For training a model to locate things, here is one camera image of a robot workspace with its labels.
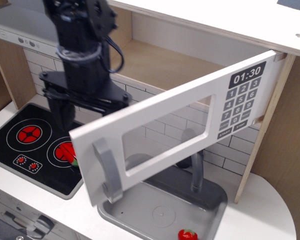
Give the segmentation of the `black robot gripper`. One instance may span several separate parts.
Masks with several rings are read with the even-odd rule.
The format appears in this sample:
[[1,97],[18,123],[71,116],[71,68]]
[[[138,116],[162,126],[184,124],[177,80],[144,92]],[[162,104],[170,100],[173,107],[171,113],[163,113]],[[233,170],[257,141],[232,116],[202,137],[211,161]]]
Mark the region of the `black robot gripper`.
[[111,80],[110,55],[85,63],[63,61],[64,71],[43,71],[44,96],[56,125],[69,131],[75,106],[108,115],[129,106],[132,96]]

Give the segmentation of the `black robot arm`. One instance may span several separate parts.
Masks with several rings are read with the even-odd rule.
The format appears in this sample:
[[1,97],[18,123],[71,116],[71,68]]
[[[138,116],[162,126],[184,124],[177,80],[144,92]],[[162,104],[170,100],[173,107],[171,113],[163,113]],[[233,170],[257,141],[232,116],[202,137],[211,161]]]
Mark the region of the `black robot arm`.
[[56,53],[64,68],[39,75],[57,126],[71,130],[75,107],[103,116],[127,107],[132,96],[110,77],[123,68],[121,64],[111,69],[110,63],[110,47],[123,55],[109,36],[118,27],[117,13],[105,0],[45,0],[43,4],[56,27]]

